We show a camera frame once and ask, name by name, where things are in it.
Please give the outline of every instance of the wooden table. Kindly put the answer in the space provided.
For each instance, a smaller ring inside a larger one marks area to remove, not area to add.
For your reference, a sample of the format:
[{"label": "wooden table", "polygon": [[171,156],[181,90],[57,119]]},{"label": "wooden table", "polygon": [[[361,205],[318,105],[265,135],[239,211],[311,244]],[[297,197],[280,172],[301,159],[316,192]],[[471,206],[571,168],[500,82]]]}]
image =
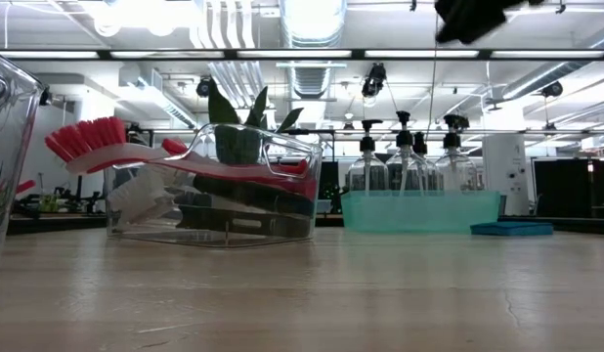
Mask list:
[{"label": "wooden table", "polygon": [[604,237],[7,239],[0,352],[604,351]]}]

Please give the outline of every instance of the soap dispenser bottle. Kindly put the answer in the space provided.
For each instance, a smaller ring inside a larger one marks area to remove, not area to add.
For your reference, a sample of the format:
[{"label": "soap dispenser bottle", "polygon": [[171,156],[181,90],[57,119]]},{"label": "soap dispenser bottle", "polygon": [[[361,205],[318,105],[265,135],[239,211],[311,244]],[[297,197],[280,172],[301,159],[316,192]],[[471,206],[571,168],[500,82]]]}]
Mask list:
[{"label": "soap dispenser bottle", "polygon": [[369,137],[369,129],[381,120],[363,120],[365,136],[361,140],[360,151],[363,155],[348,170],[350,191],[383,191],[388,189],[389,178],[387,166],[373,152],[375,142]]},{"label": "soap dispenser bottle", "polygon": [[435,163],[426,157],[428,155],[428,146],[426,145],[425,135],[423,133],[417,132],[414,134],[414,145],[412,146],[412,150],[426,162],[426,191],[440,190],[443,178],[439,174],[439,169],[437,169]]},{"label": "soap dispenser bottle", "polygon": [[394,191],[421,191],[426,189],[425,177],[427,175],[426,160],[417,155],[413,149],[412,135],[407,129],[410,113],[397,111],[398,119],[402,124],[402,131],[396,137],[399,150],[389,160],[389,188]]},{"label": "soap dispenser bottle", "polygon": [[476,165],[459,151],[460,136],[458,131],[469,127],[465,117],[449,114],[444,117],[449,132],[443,139],[446,153],[437,160],[436,166],[443,176],[444,191],[475,191],[478,185]]}]

